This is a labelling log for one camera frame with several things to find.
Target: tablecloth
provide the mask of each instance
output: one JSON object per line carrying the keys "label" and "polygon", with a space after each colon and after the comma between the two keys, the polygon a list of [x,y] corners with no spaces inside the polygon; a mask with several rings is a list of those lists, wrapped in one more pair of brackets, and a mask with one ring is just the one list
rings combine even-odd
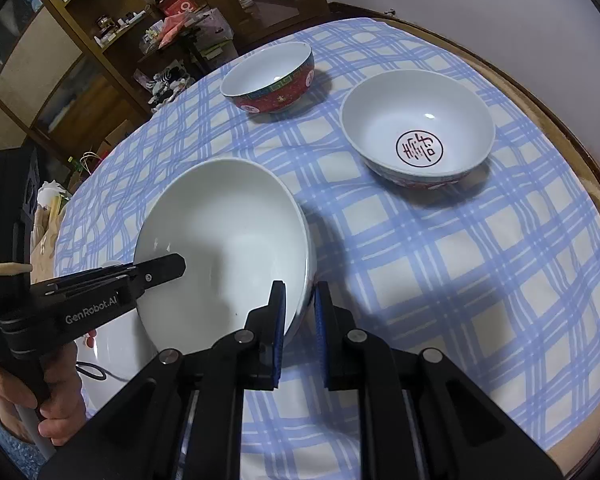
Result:
{"label": "tablecloth", "polygon": [[[279,176],[307,217],[318,278],[335,304],[392,346],[443,350],[543,448],[600,402],[600,216],[568,164],[507,97],[465,62],[367,18],[279,41],[314,49],[295,105],[253,116],[219,92],[223,66],[122,142],[68,205],[56,273],[132,260],[160,193],[216,155]],[[476,92],[496,124],[493,151],[458,184],[408,191],[374,176],[338,111],[357,82],[420,68]],[[247,392],[243,478],[357,478],[356,396],[322,387],[305,323],[280,388]]]}

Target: blue and white checkered tablecloth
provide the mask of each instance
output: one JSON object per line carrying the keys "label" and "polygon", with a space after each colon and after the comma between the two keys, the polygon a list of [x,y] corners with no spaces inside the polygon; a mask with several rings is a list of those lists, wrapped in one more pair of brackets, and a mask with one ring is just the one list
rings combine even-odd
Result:
{"label": "blue and white checkered tablecloth", "polygon": [[[252,116],[219,86],[236,60],[192,86],[122,142],[68,205],[56,273],[131,261],[166,186],[209,157],[276,173],[304,210],[318,277],[334,302],[392,346],[446,352],[542,447],[600,402],[600,216],[558,151],[497,88],[447,51],[366,18],[280,41],[311,44],[300,102]],[[458,184],[409,192],[375,177],[342,134],[355,83],[384,70],[451,76],[489,106],[487,163]],[[356,397],[322,387],[305,323],[280,389],[247,392],[242,476],[356,478]]]}

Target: red patterned bowl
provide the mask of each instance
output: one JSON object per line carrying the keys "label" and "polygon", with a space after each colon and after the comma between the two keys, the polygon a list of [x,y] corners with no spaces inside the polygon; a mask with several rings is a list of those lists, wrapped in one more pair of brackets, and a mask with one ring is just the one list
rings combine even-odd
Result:
{"label": "red patterned bowl", "polygon": [[311,46],[289,41],[265,48],[234,66],[220,91],[252,114],[275,112],[304,94],[314,80]]}

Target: finger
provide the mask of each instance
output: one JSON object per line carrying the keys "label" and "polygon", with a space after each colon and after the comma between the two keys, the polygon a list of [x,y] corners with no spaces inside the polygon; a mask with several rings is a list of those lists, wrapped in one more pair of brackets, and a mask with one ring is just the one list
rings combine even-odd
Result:
{"label": "finger", "polygon": [[55,446],[62,446],[84,426],[87,421],[84,402],[67,418],[48,418],[38,424],[41,436],[51,439]]}
{"label": "finger", "polygon": [[0,397],[12,404],[19,404],[26,408],[33,409],[38,405],[33,392],[19,378],[11,375],[3,368],[0,368]]}
{"label": "finger", "polygon": [[0,264],[0,276],[15,276],[16,274],[23,274],[32,270],[33,266],[30,264],[18,264],[14,262]]}
{"label": "finger", "polygon": [[67,418],[84,401],[80,394],[82,381],[77,373],[67,381],[53,384],[51,396],[40,406],[40,414],[45,418]]}
{"label": "finger", "polygon": [[58,351],[45,359],[45,382],[60,383],[76,374],[75,359],[78,347],[73,341],[62,346]]}

